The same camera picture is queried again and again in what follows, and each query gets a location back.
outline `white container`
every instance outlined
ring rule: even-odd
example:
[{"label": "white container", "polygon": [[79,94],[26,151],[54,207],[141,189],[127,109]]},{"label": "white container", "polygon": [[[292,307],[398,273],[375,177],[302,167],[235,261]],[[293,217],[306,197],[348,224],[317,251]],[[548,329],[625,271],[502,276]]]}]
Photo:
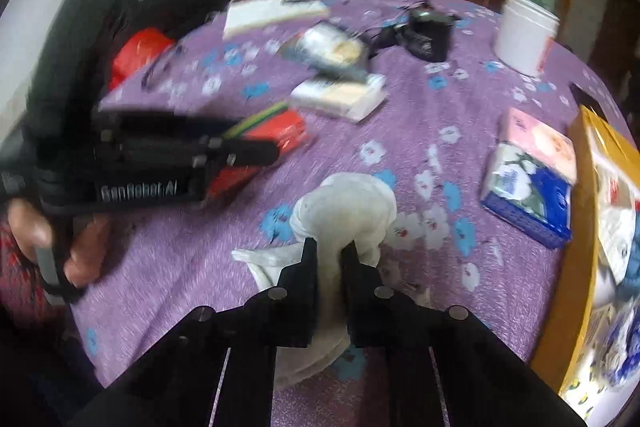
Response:
[{"label": "white container", "polygon": [[505,5],[516,11],[520,10],[524,16],[543,26],[549,19],[556,19],[556,16],[551,12],[530,0],[506,0]]},{"label": "white container", "polygon": [[528,0],[507,0],[495,40],[495,54],[508,67],[538,76],[558,32],[559,19]]}]

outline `yellow box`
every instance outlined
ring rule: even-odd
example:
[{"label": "yellow box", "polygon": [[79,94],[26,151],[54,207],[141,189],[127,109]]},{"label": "yellow box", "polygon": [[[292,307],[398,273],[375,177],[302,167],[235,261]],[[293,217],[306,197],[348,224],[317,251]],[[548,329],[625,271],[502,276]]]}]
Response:
[{"label": "yellow box", "polygon": [[564,248],[556,293],[540,333],[531,368],[556,393],[574,372],[582,348],[595,289],[598,265],[598,182],[589,148],[593,128],[598,147],[640,187],[640,153],[596,114],[580,106],[569,127],[574,143],[578,181],[571,194],[573,240]]}]

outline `floral tablecloth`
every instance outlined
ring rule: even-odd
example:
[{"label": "floral tablecloth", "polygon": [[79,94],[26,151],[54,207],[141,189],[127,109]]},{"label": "floral tablecloth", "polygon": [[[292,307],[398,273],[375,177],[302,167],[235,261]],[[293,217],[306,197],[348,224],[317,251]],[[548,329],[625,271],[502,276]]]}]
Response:
[{"label": "floral tablecloth", "polygon": [[[389,23],[418,0],[323,0],[332,21],[351,28]],[[387,77],[386,103],[361,124],[305,115],[315,140],[265,169],[225,208],[172,208],[118,218],[108,273],[73,308],[99,380],[112,382],[198,305],[242,304],[256,291],[234,248],[292,241],[295,201],[339,171],[368,172],[396,193],[398,219],[382,246],[386,283],[423,305],[471,309],[527,360],[540,332],[561,252],[547,250],[483,210],[479,188],[510,106],[564,132],[577,115],[569,84],[602,105],[629,137],[606,87],[569,51],[553,45],[539,78],[505,67],[492,52],[500,16],[463,0],[432,0],[462,20],[449,60],[428,64],[401,47],[372,61]],[[183,39],[183,52],[142,72],[106,107],[173,108],[242,117],[287,98],[313,75],[276,55],[318,19],[251,30],[223,41],[225,16]],[[273,425],[386,425],[382,357],[351,347],[316,377],[274,396]]]}]

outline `finger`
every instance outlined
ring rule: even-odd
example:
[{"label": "finger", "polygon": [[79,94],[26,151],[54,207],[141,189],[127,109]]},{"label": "finger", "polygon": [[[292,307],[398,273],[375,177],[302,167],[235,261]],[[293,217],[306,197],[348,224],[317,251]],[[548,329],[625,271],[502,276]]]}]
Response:
[{"label": "finger", "polygon": [[7,218],[18,248],[25,257],[36,263],[33,247],[51,246],[52,232],[47,219],[25,200],[12,200]]},{"label": "finger", "polygon": [[96,216],[71,246],[71,256],[64,266],[65,276],[76,287],[84,287],[100,277],[100,268],[107,252],[110,222]]}]

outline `white cloth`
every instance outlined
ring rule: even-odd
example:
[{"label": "white cloth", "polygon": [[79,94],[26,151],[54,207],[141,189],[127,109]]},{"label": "white cloth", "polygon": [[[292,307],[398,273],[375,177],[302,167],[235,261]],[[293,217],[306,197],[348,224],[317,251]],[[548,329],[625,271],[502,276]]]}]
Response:
[{"label": "white cloth", "polygon": [[289,224],[300,243],[232,252],[236,261],[247,263],[262,291],[277,284],[283,267],[300,261],[307,237],[318,242],[318,325],[306,349],[278,348],[276,387],[319,373],[349,346],[340,297],[340,251],[355,240],[360,261],[376,266],[379,245],[395,219],[396,197],[388,185],[368,174],[339,172],[296,203]]}]

